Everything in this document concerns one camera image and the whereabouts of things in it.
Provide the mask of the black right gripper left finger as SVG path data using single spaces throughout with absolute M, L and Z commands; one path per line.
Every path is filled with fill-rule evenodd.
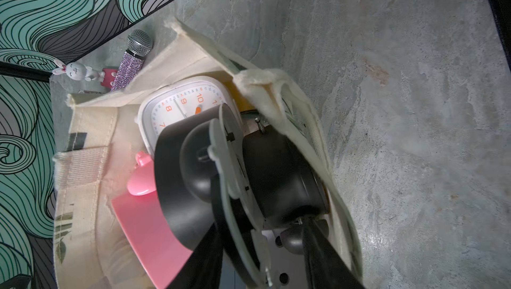
M 222 261 L 220 234 L 212 225 L 167 288 L 217 289 L 220 287 Z

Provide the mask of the cream floral canvas bag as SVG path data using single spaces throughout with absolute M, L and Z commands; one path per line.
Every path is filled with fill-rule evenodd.
M 57 153 L 59 288 L 362 288 L 318 113 L 179 20 L 123 89 L 76 93 Z

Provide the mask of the small pink square clock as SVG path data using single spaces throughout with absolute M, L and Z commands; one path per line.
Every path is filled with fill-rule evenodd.
M 280 233 L 283 229 L 264 230 L 270 247 L 271 275 L 276 288 L 309 288 L 305 262 L 302 255 L 290 253 L 282 244 Z

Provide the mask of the light blue square clock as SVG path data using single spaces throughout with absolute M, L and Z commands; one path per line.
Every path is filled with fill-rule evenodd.
M 242 124 L 234 96 L 213 77 L 189 77 L 150 94 L 141 103 L 136 118 L 148 154 L 154 155 L 158 136 L 165 127 L 222 104 L 227 104 Z

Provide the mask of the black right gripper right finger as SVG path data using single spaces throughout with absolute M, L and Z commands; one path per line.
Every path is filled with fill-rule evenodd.
M 303 220 L 302 244 L 309 288 L 364 288 L 312 218 Z

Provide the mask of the pink twin-bell alarm clock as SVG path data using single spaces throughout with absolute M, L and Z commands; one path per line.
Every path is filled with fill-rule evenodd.
M 127 183 L 128 191 L 112 200 L 117 220 L 139 262 L 156 288 L 167 288 L 192 251 L 173 235 L 164 218 L 152 157 L 141 151 Z

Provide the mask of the yellow rectangular alarm clock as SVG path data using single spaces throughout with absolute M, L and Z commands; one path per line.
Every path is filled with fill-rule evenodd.
M 232 99 L 240 113 L 256 110 L 256 108 L 240 93 L 232 81 L 225 81 L 222 84 L 230 92 L 230 95 L 232 96 Z

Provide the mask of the small black twin-bell clock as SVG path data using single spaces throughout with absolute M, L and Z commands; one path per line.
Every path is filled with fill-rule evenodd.
M 247 288 L 276 288 L 264 230 L 303 255 L 302 223 L 316 218 L 322 232 L 326 190 L 298 148 L 272 126 L 245 134 L 221 105 L 166 127 L 154 154 L 156 191 L 179 242 L 196 250 L 212 225 Z

